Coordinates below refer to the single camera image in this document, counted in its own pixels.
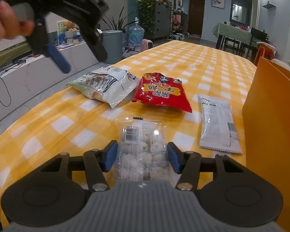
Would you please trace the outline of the person's left hand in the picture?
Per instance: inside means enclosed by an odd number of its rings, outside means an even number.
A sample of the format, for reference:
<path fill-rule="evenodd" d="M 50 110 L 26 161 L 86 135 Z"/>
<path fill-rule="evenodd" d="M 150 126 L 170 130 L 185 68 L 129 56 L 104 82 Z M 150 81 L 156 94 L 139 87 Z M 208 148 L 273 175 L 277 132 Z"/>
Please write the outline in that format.
<path fill-rule="evenodd" d="M 33 29 L 33 21 L 19 21 L 10 5 L 0 1 L 0 41 L 15 39 L 18 36 L 30 36 Z"/>

